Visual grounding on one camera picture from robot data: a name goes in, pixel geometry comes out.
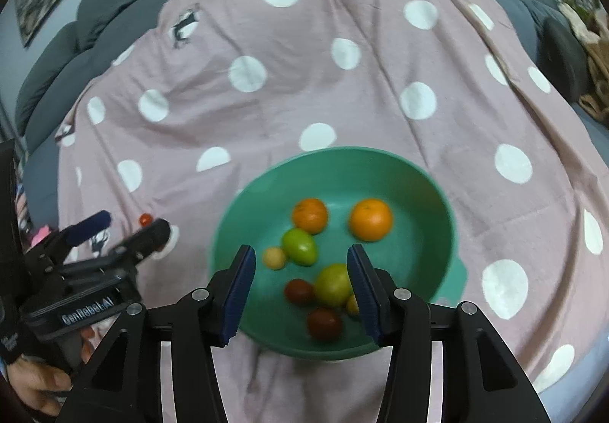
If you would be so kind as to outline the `left human hand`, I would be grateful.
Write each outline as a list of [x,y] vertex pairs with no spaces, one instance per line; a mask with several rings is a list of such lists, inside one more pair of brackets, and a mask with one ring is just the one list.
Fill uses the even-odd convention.
[[55,394],[69,392],[73,386],[66,372],[24,356],[7,366],[6,375],[23,404],[48,417],[57,417],[62,409]]

